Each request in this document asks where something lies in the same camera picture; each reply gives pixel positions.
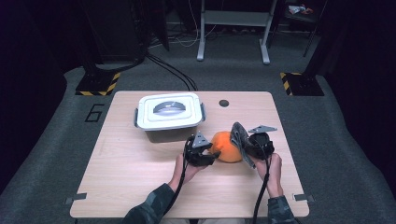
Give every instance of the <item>container lid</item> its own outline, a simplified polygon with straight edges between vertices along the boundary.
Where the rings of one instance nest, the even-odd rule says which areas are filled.
[[[137,126],[145,131],[188,128],[203,120],[195,93],[169,93],[145,96],[139,101]]]

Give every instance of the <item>hand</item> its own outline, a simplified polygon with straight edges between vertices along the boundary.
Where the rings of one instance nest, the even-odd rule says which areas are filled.
[[[173,173],[171,181],[169,181],[168,185],[169,187],[175,192],[177,190],[178,183],[180,182],[181,178],[181,173],[183,172],[183,153],[180,153],[176,157],[176,164],[175,164],[175,171]],[[192,178],[197,174],[199,171],[202,171],[206,168],[207,166],[193,166],[193,165],[188,165],[186,169],[186,173],[184,175],[184,182],[183,184],[188,183]]]
[[[254,164],[257,167],[257,172],[259,176],[264,180],[264,177],[267,173],[267,166],[265,161],[250,157]],[[267,183],[267,190],[268,194],[271,198],[279,197],[283,195],[283,189],[280,185],[280,177],[281,177],[281,170],[282,170],[282,159],[276,153],[273,153],[270,158],[268,158],[268,162],[270,162],[270,171],[269,171],[269,179]]]

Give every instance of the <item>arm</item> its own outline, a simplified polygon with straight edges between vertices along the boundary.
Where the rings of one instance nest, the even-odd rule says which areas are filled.
[[[265,161],[253,157],[250,158],[254,161],[259,176],[264,179],[267,172]],[[294,214],[291,212],[280,185],[282,159],[278,154],[274,153],[268,161],[271,163],[270,176],[267,183],[267,190],[270,196],[270,199],[268,199],[268,223],[294,223]]]
[[[163,212],[172,201],[180,181],[181,173],[183,171],[183,160],[183,154],[179,154],[176,159],[175,171],[169,183],[162,184],[160,187],[152,191],[143,203],[132,208],[122,220],[122,224],[160,223],[163,218]],[[203,169],[205,169],[205,167],[194,167],[188,165],[183,184],[188,183],[196,173]]]

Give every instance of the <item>black curtain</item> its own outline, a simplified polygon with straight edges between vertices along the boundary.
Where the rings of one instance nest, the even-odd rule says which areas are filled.
[[[61,7],[59,1],[0,3],[0,192],[62,101],[64,72],[80,66],[66,44]]]
[[[350,7],[336,63],[326,70],[346,126],[383,173],[396,198],[396,2],[358,1]]]

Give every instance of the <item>sleeve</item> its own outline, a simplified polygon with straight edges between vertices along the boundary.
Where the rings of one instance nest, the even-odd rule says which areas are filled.
[[[296,223],[285,196],[268,199],[268,223]]]
[[[160,223],[163,212],[172,201],[174,194],[167,184],[162,184],[152,191],[143,203],[132,208],[122,220],[122,224]]]

